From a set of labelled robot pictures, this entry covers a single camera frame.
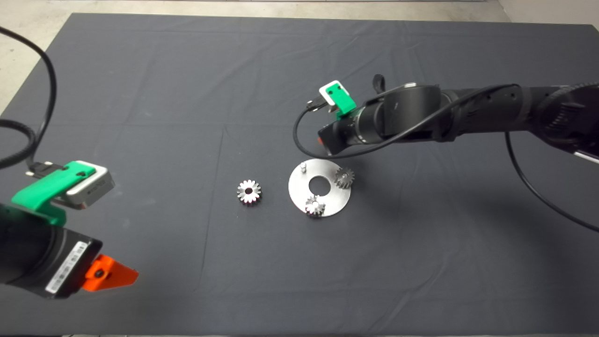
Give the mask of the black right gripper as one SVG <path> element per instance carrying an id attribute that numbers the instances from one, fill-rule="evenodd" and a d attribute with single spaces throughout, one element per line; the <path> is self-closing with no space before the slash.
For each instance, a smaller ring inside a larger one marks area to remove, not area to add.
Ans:
<path id="1" fill-rule="evenodd" d="M 350 147 L 363 145 L 359 138 L 359 117 L 345 117 L 339 121 L 331 122 L 318 131 L 317 141 L 326 152 L 327 156 L 352 157 L 361 155 L 361 152 L 347 152 Z"/>

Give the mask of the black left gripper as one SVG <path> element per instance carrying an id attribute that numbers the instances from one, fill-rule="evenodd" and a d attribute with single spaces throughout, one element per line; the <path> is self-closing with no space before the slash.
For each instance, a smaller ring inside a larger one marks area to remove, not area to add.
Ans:
<path id="1" fill-rule="evenodd" d="M 46 299 L 66 299 L 83 282 L 88 292 L 133 285 L 139 272 L 99 254 L 102 246 L 101 240 L 68 228 L 43 227 L 17 244 L 13 256 L 26 260 L 13 267 L 9 285 Z"/>

